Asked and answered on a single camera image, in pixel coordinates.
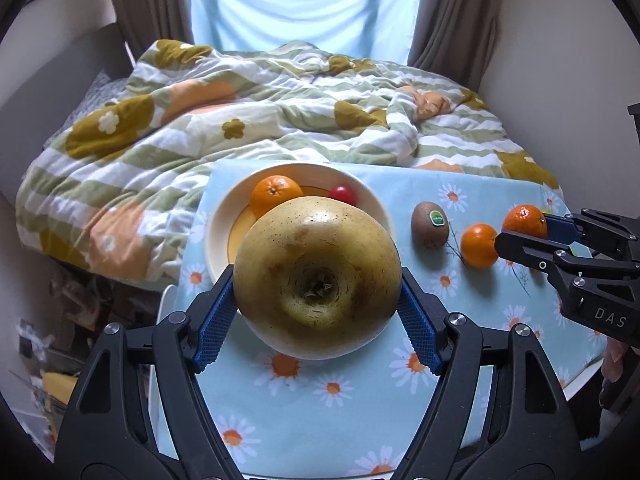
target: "sheer blue fabric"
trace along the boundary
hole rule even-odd
[[[405,64],[420,0],[191,0],[196,43],[271,50],[303,40],[336,54]]]

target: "headboard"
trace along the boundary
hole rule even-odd
[[[115,23],[73,42],[0,107],[0,193],[10,204],[42,143],[78,106],[95,76],[126,77],[131,62]]]

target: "floral tablecloth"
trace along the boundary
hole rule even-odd
[[[187,309],[199,292],[212,285],[203,245],[209,213],[232,186],[273,164],[236,160],[213,165],[172,310]],[[504,260],[490,270],[468,269],[458,256],[458,241],[466,227],[485,222],[499,230],[507,211],[517,204],[567,213],[551,190],[468,174],[336,166],[363,180],[385,203],[402,264],[448,310],[464,312],[481,326],[508,329],[517,322],[529,324],[563,385],[602,352],[603,336],[560,316],[558,296],[544,274]],[[451,236],[441,251],[421,251],[412,245],[411,213],[421,201],[441,204],[449,218]],[[480,434],[490,381],[490,368],[483,368],[465,444]],[[218,360],[199,375],[198,382],[245,475],[343,478],[393,471],[424,415],[436,377],[418,362],[397,316],[364,348],[325,362],[277,354],[236,316]],[[154,387],[152,395],[157,395]],[[175,456],[162,410],[154,426],[159,450]]]

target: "silver bolt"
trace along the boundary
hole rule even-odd
[[[456,326],[464,325],[466,323],[466,317],[459,312],[454,312],[453,314],[449,314],[449,322]]]
[[[516,334],[521,335],[523,337],[526,337],[529,334],[531,334],[531,329],[523,323],[518,323],[515,327],[515,330],[516,330]]]
[[[181,310],[169,314],[169,323],[174,325],[180,325],[180,323],[182,323],[185,319],[187,319],[187,315]]]
[[[106,335],[113,335],[118,330],[120,330],[120,324],[119,323],[109,323],[106,327],[104,327],[104,333]]]

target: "tangerine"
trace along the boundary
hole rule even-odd
[[[488,269],[498,259],[494,240],[498,233],[487,224],[469,226],[460,238],[460,254],[466,263],[476,269]]]
[[[545,215],[534,205],[523,204],[507,213],[502,222],[503,231],[514,231],[524,235],[546,238]]]
[[[258,182],[249,197],[249,206],[256,219],[287,200],[304,196],[300,186],[288,176],[271,175]]]

